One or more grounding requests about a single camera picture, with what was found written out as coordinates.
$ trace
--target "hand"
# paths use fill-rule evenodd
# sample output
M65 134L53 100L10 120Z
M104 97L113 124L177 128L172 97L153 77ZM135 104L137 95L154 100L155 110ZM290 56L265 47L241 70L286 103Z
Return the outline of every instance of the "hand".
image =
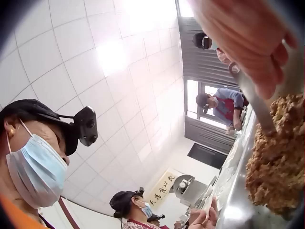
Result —
M288 60L282 39L297 43L263 0L188 0L203 31L232 62L248 74L257 93L270 98L283 81L281 66Z
M209 216L206 216L205 210L192 209L191 217L188 220L190 226L188 229L215 229L217 223L217 202L213 197L209 210Z
M242 129L242 123L241 123L239 118L234 118L233 119L233 125L234 125L234 128L236 130L241 130Z
M174 229L181 229L181 228L182 228L181 221L176 221L174 224Z

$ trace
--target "apron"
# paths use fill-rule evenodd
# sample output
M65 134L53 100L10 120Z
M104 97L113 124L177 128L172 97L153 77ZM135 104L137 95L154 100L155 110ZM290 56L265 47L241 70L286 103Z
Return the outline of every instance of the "apron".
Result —
M224 102L224 106L229 110L226 114L223 113L219 108L216 107L216 110L219 111L226 119L233 120L234 113L234 101L232 99L221 99L216 97L218 101Z
M147 225L145 225L145 224L143 224L143 223L140 223L140 222L138 222L138 221L135 221L135 220L128 220L128 222L132 222L132 223L135 223L135 224L137 224L137 225L143 226L143 227L145 227L146 229L153 229L152 227L147 226Z

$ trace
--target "finger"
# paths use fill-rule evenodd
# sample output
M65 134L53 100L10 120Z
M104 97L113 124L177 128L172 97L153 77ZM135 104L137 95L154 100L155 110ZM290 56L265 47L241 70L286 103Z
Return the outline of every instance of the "finger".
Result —
M208 224L208 221L209 221L209 218L206 217L206 219L202 223L203 228L206 228L206 225Z
M205 219L206 219L206 212L204 210L201 210L199 216L197 217L197 219L194 220L194 222L191 225L202 224Z
M290 32L285 35L284 39L291 48L296 49L298 47L295 37Z
M265 61L268 61L265 66L255 69L244 68L244 72L251 77L256 93L263 99L269 99L275 92L278 76L271 57Z
M215 226L217 223L217 212L213 207L210 207L209 216L209 220L211 221L212 225Z
M276 84L281 84L284 80L284 74L283 74L283 71L279 65L279 63L274 59L274 57L271 57L272 58L272 62L273 62L273 66L274 66L274 69L275 69L275 72L276 72Z
M215 196L213 196L211 207L213 207L215 209L215 211L217 212L217 200L216 200Z
M272 56L279 66L284 66L288 61L288 53L282 43L275 48Z

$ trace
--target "earring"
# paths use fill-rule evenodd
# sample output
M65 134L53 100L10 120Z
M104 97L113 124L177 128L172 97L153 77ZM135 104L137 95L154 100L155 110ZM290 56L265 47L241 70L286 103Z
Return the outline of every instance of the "earring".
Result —
M15 131L13 129L9 130L9 137L13 137L15 135Z

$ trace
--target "ceiling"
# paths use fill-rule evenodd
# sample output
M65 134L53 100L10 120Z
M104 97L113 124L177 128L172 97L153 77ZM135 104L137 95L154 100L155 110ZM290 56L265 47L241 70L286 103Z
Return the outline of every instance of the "ceiling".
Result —
M42 0L9 38L0 81L0 109L95 110L99 137L69 156L63 196L112 215L110 198L145 186L183 132L175 2Z

